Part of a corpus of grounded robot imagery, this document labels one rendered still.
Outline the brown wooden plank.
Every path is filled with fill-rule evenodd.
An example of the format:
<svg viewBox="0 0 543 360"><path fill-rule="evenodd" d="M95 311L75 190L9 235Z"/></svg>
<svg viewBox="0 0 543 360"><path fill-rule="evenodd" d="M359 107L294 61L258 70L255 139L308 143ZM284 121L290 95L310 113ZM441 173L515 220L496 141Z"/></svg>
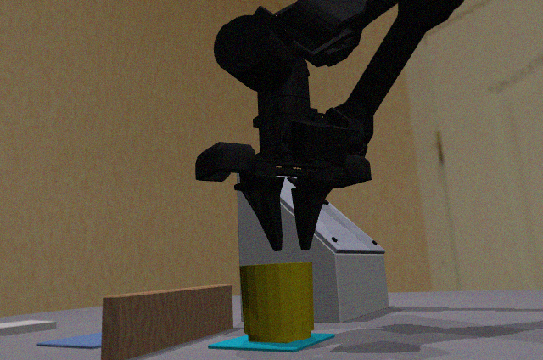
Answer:
<svg viewBox="0 0 543 360"><path fill-rule="evenodd" d="M231 284L105 295L101 360L128 360L229 329Z"/></svg>

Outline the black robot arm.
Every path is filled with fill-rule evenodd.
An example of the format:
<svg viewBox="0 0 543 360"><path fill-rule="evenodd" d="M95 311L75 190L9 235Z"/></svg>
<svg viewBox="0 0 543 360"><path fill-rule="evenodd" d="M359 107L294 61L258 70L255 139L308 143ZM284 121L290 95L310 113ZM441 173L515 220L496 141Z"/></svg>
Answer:
<svg viewBox="0 0 543 360"><path fill-rule="evenodd" d="M214 43L218 65L257 92L258 104L281 96L310 102L310 72L347 59L362 30L398 3L398 15L346 102L315 113L313 121L288 123L280 142L314 161L364 156L373 116L425 33L448 20L464 0L298 0L276 13L259 6L253 15L225 24ZM323 118L322 118L323 116Z"/></svg>

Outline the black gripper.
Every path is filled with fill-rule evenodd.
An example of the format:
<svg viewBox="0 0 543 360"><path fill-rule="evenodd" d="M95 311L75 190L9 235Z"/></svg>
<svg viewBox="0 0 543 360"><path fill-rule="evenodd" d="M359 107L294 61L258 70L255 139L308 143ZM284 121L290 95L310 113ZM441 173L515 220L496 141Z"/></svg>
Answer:
<svg viewBox="0 0 543 360"><path fill-rule="evenodd" d="M234 189L244 194L274 251L282 250L283 244L280 193L285 177L298 177L299 187L291 188L291 193L301 250L310 249L323 202L333 188L372 180L370 162L364 156L347 155L346 161L314 161L280 142L285 114L289 123L313 121L316 112L301 97L263 100L253 119L253 128L259 128L259 153L248 144L218 142L203 151L195 163L195 179L199 181L223 182L231 172L239 173L240 183ZM281 153L290 155L278 156Z"/></svg>

